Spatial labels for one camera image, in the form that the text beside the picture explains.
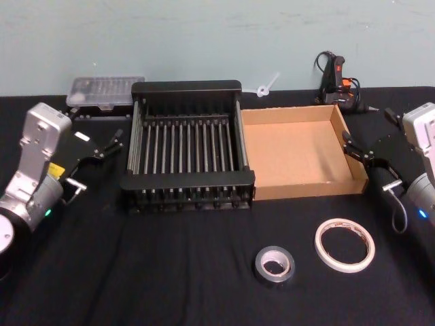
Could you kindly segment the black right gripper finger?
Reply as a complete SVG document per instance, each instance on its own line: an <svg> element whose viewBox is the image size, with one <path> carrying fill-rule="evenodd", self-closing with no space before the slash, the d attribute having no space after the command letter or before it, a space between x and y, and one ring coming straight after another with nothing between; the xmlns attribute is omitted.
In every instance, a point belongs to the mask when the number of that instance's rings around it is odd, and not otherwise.
<svg viewBox="0 0 435 326"><path fill-rule="evenodd" d="M343 152L362 164L370 164L374 159L373 153L364 153L361 149L354 146L343 146Z"/></svg>
<svg viewBox="0 0 435 326"><path fill-rule="evenodd" d="M342 131L343 151L347 155L364 155L362 146L347 132Z"/></svg>

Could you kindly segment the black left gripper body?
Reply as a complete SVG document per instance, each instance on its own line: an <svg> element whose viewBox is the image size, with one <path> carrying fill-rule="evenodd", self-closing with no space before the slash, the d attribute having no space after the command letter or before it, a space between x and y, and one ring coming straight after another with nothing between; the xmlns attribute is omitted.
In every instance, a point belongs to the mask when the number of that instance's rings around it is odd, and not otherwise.
<svg viewBox="0 0 435 326"><path fill-rule="evenodd" d="M85 163L98 162L103 158L102 149L85 134L75 132L62 142L50 160L50 175L66 180Z"/></svg>

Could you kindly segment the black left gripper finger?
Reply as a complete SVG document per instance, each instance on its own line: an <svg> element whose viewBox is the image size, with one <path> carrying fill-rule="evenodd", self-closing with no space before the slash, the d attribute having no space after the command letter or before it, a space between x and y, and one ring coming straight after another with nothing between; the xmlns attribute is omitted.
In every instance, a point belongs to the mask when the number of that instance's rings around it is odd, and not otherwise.
<svg viewBox="0 0 435 326"><path fill-rule="evenodd" d="M104 148L95 149L94 158L97 160L105 160L112 155L116 155L121 149L123 149L123 145L109 145Z"/></svg>
<svg viewBox="0 0 435 326"><path fill-rule="evenodd" d="M121 129L118 129L108 144L103 148L102 153L116 153L121 150L123 144L120 142L120 138L123 134Z"/></svg>

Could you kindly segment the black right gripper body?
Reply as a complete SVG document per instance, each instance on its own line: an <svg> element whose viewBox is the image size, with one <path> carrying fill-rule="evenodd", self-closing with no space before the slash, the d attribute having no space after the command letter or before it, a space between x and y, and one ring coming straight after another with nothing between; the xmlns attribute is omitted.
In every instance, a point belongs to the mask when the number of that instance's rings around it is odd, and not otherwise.
<svg viewBox="0 0 435 326"><path fill-rule="evenodd" d="M395 179L402 181L405 191L413 182L413 151L401 132L388 134L378 139L370 148L370 168L383 168Z"/></svg>

